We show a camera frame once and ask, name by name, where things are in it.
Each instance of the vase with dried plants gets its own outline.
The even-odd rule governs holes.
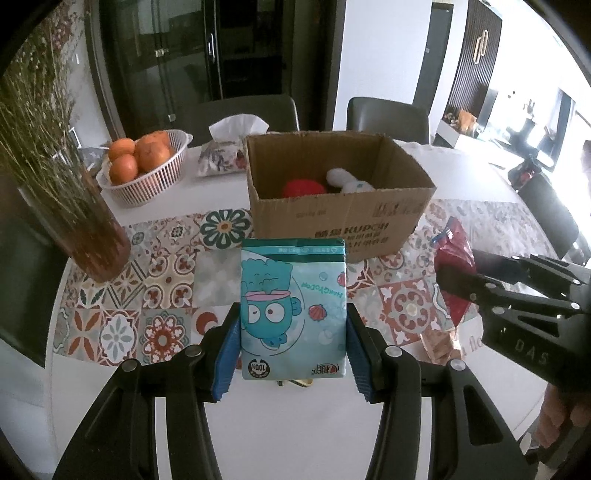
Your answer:
[[[70,58],[77,14],[62,2],[21,46],[0,77],[0,168],[40,222],[91,278],[115,278],[130,244],[69,135]]]

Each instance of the cardboard box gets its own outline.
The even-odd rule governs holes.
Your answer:
[[[400,250],[414,231],[435,185],[392,139],[359,132],[293,132],[246,139],[248,193],[257,238],[341,237],[347,262]],[[341,167],[374,192],[283,199],[289,180],[326,185]]]

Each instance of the red snack bag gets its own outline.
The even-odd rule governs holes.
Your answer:
[[[466,273],[476,273],[472,248],[468,243],[466,232],[457,218],[449,217],[443,232],[433,238],[431,244],[436,249],[435,272],[442,265],[452,265]],[[452,322],[457,327],[470,306],[470,301],[456,297],[446,291],[442,291],[441,295],[443,295],[449,315],[452,317]]]

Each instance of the floral tile pattern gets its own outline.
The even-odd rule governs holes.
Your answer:
[[[435,280],[431,247],[451,215],[459,218],[473,248],[555,256],[525,205],[432,201],[400,252],[349,264],[343,273],[349,301],[387,343],[409,345],[430,329],[453,328]],[[96,284],[73,266],[61,296],[54,352],[104,365],[126,358],[166,361],[199,343],[239,300],[236,247],[253,234],[247,210],[195,213],[125,230],[132,251],[118,278]],[[463,321],[477,315],[471,305]]]

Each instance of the metal screw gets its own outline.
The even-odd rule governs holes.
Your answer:
[[[393,356],[394,358],[402,356],[402,349],[396,345],[390,345],[386,347],[386,355]]]
[[[199,345],[189,345],[185,349],[185,355],[187,355],[187,356],[199,356],[199,355],[201,355],[202,352],[203,352],[203,350],[201,349],[201,347]]]
[[[466,364],[462,360],[458,360],[454,358],[451,362],[449,362],[449,366],[452,367],[454,370],[461,372],[462,370],[466,369]]]
[[[131,358],[121,364],[121,368],[123,369],[124,372],[132,372],[135,370],[135,368],[137,366],[138,366],[137,361],[132,360]]]

